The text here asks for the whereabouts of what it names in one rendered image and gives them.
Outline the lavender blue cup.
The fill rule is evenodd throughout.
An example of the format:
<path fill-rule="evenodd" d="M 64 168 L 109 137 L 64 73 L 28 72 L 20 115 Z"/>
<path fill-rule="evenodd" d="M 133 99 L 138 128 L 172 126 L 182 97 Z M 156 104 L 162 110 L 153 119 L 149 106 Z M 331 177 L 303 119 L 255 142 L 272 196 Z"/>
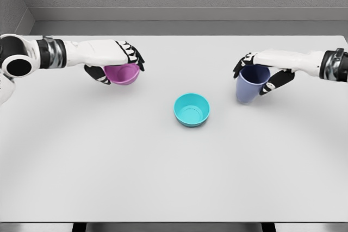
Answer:
<path fill-rule="evenodd" d="M 240 72 L 236 83 L 236 97 L 241 103 L 250 103 L 267 83 L 271 74 L 266 66 L 247 65 Z"/>

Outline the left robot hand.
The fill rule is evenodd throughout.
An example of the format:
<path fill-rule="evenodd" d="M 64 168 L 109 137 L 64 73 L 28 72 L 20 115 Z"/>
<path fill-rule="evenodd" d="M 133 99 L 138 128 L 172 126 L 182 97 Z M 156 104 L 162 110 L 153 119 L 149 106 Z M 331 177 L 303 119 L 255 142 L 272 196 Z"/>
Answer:
<path fill-rule="evenodd" d="M 79 43 L 78 47 L 84 55 L 84 71 L 102 84 L 111 84 L 104 72 L 106 66 L 136 64 L 141 71 L 145 70 L 142 55 L 128 42 L 111 39 L 91 40 Z"/>

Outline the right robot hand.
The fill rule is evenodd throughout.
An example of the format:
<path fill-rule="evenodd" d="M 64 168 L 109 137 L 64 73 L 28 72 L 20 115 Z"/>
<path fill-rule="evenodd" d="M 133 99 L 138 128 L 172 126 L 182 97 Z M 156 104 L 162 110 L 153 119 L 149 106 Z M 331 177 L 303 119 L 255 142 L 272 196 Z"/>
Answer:
<path fill-rule="evenodd" d="M 268 49 L 261 52 L 249 52 L 236 64 L 233 69 L 233 78 L 236 79 L 245 66 L 262 65 L 266 67 L 279 68 L 280 71 L 271 76 L 261 88 L 259 95 L 263 96 L 294 80 L 295 73 L 293 70 L 295 69 L 295 56 L 294 52 L 274 49 Z"/>

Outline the pink bowl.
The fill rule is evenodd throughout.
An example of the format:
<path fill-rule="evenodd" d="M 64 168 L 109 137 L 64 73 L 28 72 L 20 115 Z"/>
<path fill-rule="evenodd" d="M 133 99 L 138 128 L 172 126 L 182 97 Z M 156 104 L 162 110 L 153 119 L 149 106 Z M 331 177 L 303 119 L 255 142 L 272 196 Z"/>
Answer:
<path fill-rule="evenodd" d="M 140 69 L 137 64 L 124 64 L 118 66 L 105 66 L 104 72 L 112 83 L 129 85 L 137 80 Z"/>

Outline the teal bowl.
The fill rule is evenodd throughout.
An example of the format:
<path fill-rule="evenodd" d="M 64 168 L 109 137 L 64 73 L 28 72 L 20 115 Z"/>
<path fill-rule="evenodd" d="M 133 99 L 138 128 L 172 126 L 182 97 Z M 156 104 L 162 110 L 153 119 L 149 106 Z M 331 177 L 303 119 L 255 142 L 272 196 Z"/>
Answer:
<path fill-rule="evenodd" d="M 208 119 L 210 104 L 198 93 L 185 93 L 175 100 L 173 113 L 180 124 L 186 127 L 198 127 Z"/>

